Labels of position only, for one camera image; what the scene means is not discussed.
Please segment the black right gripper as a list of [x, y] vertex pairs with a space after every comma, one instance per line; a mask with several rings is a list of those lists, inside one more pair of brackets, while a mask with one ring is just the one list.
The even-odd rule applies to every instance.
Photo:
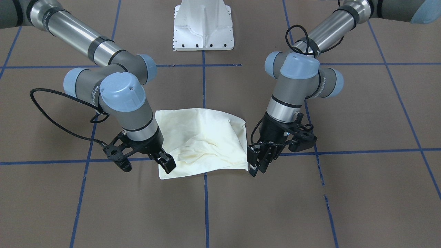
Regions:
[[176, 164], [172, 155], [166, 153], [162, 148], [163, 140], [159, 129], [151, 138], [143, 141], [131, 140], [128, 134], [120, 132], [110, 144], [103, 143], [103, 152], [124, 172], [129, 172], [132, 169], [128, 157], [135, 153], [142, 153], [155, 160], [166, 174], [170, 174], [176, 168]]

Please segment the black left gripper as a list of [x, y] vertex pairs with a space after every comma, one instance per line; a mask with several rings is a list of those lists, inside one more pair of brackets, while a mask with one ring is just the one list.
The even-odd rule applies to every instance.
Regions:
[[303, 151], [314, 146], [318, 139], [313, 134], [314, 126], [303, 125], [303, 117], [304, 115], [298, 112], [293, 122], [284, 123], [265, 113], [252, 131], [252, 144], [247, 147], [247, 162], [251, 176], [256, 176], [258, 171], [265, 173], [285, 146], [288, 146], [291, 152]]

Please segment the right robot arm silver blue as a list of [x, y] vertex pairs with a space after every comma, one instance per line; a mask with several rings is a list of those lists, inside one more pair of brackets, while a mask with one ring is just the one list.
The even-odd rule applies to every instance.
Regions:
[[66, 42], [98, 69], [71, 69], [63, 80], [64, 92], [36, 88], [30, 97], [40, 112], [36, 92], [50, 92], [87, 105], [96, 111], [91, 123], [113, 116], [122, 131], [110, 142], [98, 143], [107, 158], [124, 172], [131, 171], [128, 160], [133, 154], [146, 154], [169, 174], [176, 164], [162, 147], [163, 135], [148, 103], [143, 85], [156, 77], [155, 61], [146, 54], [133, 55], [74, 17], [56, 0], [2, 0], [1, 28], [32, 26]]

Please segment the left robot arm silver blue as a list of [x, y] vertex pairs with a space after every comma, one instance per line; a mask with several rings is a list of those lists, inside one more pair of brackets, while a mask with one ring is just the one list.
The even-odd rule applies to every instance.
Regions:
[[429, 24], [440, 17], [439, 0], [345, 0], [322, 23], [308, 32], [293, 25], [285, 33], [288, 51], [271, 52], [266, 73], [277, 80], [264, 116], [255, 127], [257, 141], [247, 148], [249, 174], [265, 173], [287, 147], [299, 152], [314, 147], [312, 124], [303, 124], [306, 99], [334, 97], [342, 91], [343, 75], [320, 65], [321, 54], [337, 47], [344, 36], [371, 18]]

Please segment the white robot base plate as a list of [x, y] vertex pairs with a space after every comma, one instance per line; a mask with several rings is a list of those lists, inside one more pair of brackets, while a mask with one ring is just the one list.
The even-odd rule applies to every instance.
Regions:
[[183, 0], [174, 8], [174, 51], [225, 51], [235, 46], [230, 6], [223, 0]]

